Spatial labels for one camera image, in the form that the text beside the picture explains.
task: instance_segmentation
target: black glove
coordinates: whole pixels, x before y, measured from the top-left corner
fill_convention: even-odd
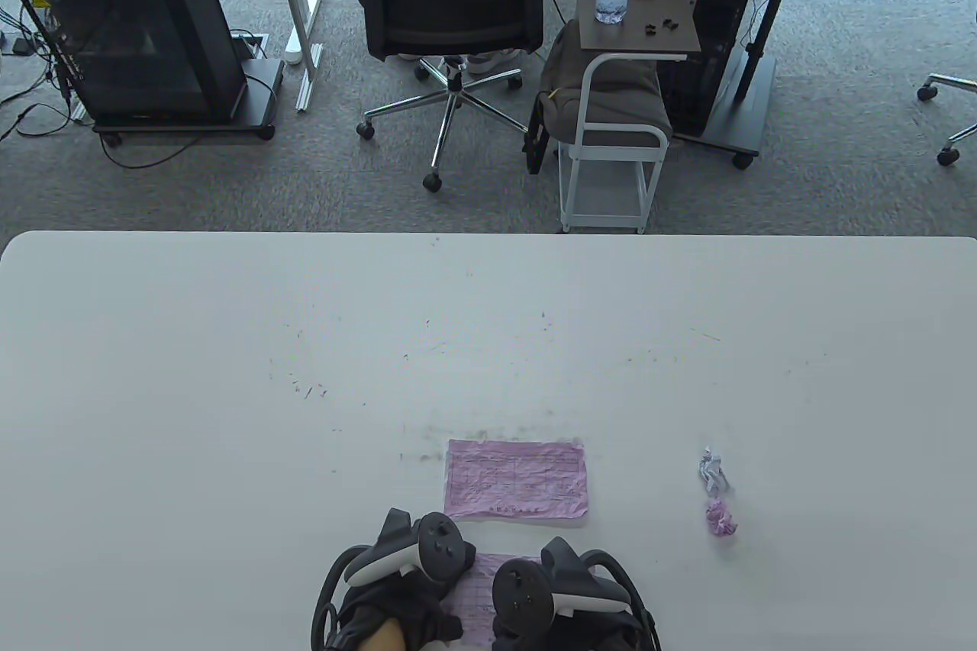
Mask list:
[[[641,624],[631,613],[587,613],[555,616],[542,636],[515,636],[492,622],[492,651],[639,651]]]
[[[317,610],[313,626],[313,649],[356,651],[391,617],[401,624],[406,651],[419,651],[430,641],[454,641],[461,637],[461,620],[443,611],[440,602],[465,572],[475,563],[475,547],[465,543],[465,568],[453,580],[433,582],[422,571],[407,575],[387,575],[362,588],[349,588],[336,614],[338,629],[332,629],[324,647],[321,644],[327,608]]]

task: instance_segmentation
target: gray bag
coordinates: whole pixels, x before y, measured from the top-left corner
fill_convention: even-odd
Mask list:
[[[540,94],[534,104],[530,135],[527,135],[524,148],[530,172],[538,172],[542,162],[540,145],[545,150],[549,135],[559,142],[575,142],[583,72],[597,55],[600,53],[580,48],[577,20],[569,21],[559,31],[540,75]],[[655,68],[653,61],[615,60],[601,64],[590,80],[587,121],[652,124],[670,140],[672,128]],[[659,141],[655,135],[646,132],[590,131],[583,135],[583,144],[657,147]]]

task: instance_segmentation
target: gray carpet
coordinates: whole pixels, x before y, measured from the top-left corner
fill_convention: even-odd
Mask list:
[[[282,52],[285,0],[221,2],[231,27],[271,33],[272,54]],[[548,1],[547,13],[552,38],[559,20]],[[106,160],[87,129],[11,135],[0,143],[0,247],[29,229],[557,230],[555,166],[528,176],[518,136],[480,114],[458,114],[437,196],[420,179],[440,109],[382,118],[373,142],[356,137],[364,108],[424,89],[408,64],[366,54],[356,0],[324,0],[314,38],[327,62],[311,110],[295,113],[299,76],[287,69],[269,143],[202,144],[130,172]],[[929,71],[977,76],[972,0],[785,0],[768,52],[779,74],[762,156],[738,172],[726,153],[670,151],[650,233],[977,235],[977,138],[952,169],[935,162],[943,138],[977,120],[977,96],[945,89],[924,107],[914,94]],[[527,117],[542,62],[523,65],[522,92],[485,93],[517,118]],[[39,68],[5,57],[0,97]],[[33,100],[59,103],[49,89]],[[0,127],[24,106],[0,109]],[[57,121],[32,115],[24,129]],[[117,154],[142,163],[173,149],[126,144]]]

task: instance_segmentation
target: white sneaker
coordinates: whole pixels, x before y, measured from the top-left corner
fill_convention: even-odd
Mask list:
[[[468,73],[475,76],[488,74],[496,66],[519,58],[521,52],[517,48],[509,48],[509,50],[495,50],[492,53],[468,56]]]

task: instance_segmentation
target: computer tower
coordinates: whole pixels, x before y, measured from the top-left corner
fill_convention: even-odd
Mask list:
[[[701,52],[688,60],[659,63],[659,83],[677,134],[698,136],[705,130],[716,99],[722,97],[736,72],[737,61],[746,44],[750,21],[754,30],[762,10],[753,17],[754,7],[763,0],[693,0],[695,30]]]
[[[97,125],[219,124],[247,79],[218,0],[21,0]]]

